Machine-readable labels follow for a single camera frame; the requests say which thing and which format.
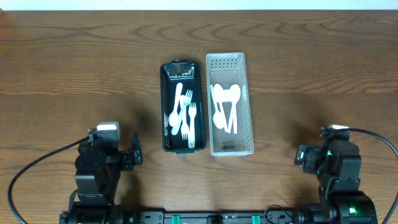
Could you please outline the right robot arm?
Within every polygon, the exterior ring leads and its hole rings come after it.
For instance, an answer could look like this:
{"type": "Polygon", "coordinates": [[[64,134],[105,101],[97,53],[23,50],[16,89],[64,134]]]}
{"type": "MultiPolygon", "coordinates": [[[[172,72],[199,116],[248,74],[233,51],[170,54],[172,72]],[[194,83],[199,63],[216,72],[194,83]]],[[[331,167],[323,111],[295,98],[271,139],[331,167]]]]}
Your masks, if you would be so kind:
{"type": "Polygon", "coordinates": [[[377,223],[373,201],[359,190],[361,156],[345,129],[326,128],[322,146],[301,144],[294,164],[319,181],[319,204],[294,213],[294,223],[377,223]]]}

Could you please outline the white plastic fork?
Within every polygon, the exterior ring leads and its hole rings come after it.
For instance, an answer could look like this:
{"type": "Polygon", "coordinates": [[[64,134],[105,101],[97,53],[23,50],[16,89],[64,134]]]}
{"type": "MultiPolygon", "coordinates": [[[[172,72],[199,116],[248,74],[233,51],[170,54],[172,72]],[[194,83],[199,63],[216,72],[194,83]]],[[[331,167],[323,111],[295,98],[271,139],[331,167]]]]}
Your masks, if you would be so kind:
{"type": "Polygon", "coordinates": [[[190,117],[190,125],[189,125],[189,135],[188,135],[188,147],[195,147],[195,116],[197,114],[196,103],[192,102],[188,109],[188,115],[190,117]]]}
{"type": "Polygon", "coordinates": [[[189,127],[187,124],[186,107],[182,109],[182,125],[181,125],[182,139],[187,140],[189,135],[189,127]]]}
{"type": "Polygon", "coordinates": [[[173,126],[171,133],[172,135],[177,135],[177,133],[179,132],[180,129],[180,125],[182,122],[182,118],[183,118],[183,112],[186,108],[186,106],[188,105],[187,101],[192,99],[192,90],[187,90],[185,95],[181,95],[180,96],[180,112],[178,114],[178,119],[177,119],[177,124],[175,126],[173,126]]]}

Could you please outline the white plastic spoon horizontal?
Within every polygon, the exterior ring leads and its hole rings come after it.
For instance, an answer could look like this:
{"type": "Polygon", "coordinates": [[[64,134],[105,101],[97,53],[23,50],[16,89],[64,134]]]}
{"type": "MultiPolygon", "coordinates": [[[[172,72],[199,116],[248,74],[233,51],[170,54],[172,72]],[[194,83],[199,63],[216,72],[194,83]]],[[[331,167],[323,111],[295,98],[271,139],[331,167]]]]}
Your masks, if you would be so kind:
{"type": "Polygon", "coordinates": [[[218,129],[223,129],[224,128],[224,122],[221,120],[222,119],[222,115],[221,115],[221,112],[218,110],[218,105],[217,105],[217,102],[216,102],[216,99],[215,99],[215,92],[214,92],[213,85],[210,85],[210,90],[211,90],[213,104],[214,104],[214,107],[215,107],[215,113],[213,115],[213,122],[214,122],[215,126],[218,129]]]}

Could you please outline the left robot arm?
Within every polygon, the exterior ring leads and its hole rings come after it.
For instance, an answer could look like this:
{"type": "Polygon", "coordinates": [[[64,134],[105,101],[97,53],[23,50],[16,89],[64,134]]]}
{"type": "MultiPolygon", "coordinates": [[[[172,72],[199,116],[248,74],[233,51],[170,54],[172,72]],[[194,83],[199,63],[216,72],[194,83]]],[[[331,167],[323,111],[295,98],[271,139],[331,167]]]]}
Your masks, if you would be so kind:
{"type": "Polygon", "coordinates": [[[77,189],[70,195],[68,212],[61,214],[60,223],[139,223],[139,215],[131,208],[116,205],[114,198],[122,171],[132,171],[143,163],[138,133],[131,147],[118,149],[116,130],[91,129],[79,143],[75,161],[77,189]]]}

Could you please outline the clear plastic basket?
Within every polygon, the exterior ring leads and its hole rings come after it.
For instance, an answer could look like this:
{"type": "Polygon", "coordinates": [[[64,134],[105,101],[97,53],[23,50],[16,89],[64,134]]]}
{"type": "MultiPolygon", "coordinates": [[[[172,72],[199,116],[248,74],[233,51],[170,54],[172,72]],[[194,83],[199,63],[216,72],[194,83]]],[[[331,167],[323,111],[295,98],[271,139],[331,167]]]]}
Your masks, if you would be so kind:
{"type": "MultiPolygon", "coordinates": [[[[210,125],[210,148],[214,157],[246,156],[254,153],[254,137],[252,133],[251,107],[249,102],[248,79],[245,54],[213,53],[206,55],[206,84],[208,90],[208,113],[210,125]],[[213,122],[215,107],[212,100],[210,85],[220,84],[225,93],[238,84],[241,90],[240,99],[236,105],[238,133],[233,130],[227,133],[224,128],[218,129],[213,122]]],[[[232,103],[223,103],[226,121],[229,118],[232,103]]]]}

